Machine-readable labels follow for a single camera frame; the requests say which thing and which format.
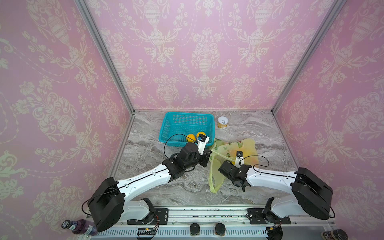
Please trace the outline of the orange fruit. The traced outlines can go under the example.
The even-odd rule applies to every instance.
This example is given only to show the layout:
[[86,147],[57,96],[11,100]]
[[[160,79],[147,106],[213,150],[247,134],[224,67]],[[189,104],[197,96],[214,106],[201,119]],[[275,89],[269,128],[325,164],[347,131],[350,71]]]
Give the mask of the orange fruit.
[[186,136],[186,139],[187,139],[188,142],[194,143],[196,141],[196,136],[193,135],[193,134],[189,134],[189,135]]

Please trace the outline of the yellow lemon fruit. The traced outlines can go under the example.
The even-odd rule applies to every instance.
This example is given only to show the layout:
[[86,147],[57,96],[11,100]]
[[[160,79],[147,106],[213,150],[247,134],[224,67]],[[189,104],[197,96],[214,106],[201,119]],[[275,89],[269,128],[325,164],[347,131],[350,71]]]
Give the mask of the yellow lemon fruit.
[[200,135],[207,136],[206,133],[204,133],[204,132],[198,132],[198,133],[196,134],[196,137],[198,138]]

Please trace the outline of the yellow-green plastic bag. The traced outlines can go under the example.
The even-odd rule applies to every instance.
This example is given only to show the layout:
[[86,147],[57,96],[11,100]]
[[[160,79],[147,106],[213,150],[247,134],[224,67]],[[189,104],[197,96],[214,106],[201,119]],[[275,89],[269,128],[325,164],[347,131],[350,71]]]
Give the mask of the yellow-green plastic bag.
[[210,173],[209,173],[209,186],[210,191],[216,194],[222,184],[225,181],[225,177],[219,173],[220,166],[225,161],[230,161],[236,167],[240,167],[239,163],[236,163],[237,152],[243,153],[243,157],[247,157],[242,161],[241,165],[255,165],[259,163],[258,152],[255,148],[256,142],[252,139],[244,139],[239,142],[228,143],[222,140],[215,139],[214,144],[210,146],[212,151],[210,155]]

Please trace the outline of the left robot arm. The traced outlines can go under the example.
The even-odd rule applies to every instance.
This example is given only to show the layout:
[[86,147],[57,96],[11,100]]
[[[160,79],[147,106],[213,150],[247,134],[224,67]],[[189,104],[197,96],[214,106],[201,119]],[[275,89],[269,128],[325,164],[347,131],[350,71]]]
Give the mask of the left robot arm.
[[147,198],[134,199],[182,177],[196,165],[206,167],[211,153],[202,143],[187,143],[178,154],[171,155],[152,170],[124,180],[105,179],[85,202],[97,231],[108,230],[119,221],[151,223],[156,213],[152,202]]

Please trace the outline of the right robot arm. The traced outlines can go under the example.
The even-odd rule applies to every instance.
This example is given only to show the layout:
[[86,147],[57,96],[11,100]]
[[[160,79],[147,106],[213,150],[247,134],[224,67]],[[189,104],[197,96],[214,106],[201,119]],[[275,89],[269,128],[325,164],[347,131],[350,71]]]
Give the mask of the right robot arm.
[[251,165],[236,167],[232,162],[225,161],[219,173],[243,191],[246,187],[266,187],[287,193],[282,198],[268,199],[262,215],[269,223],[277,224],[284,218],[299,215],[309,215],[319,220],[336,216],[331,207],[333,189],[309,169],[277,172]]

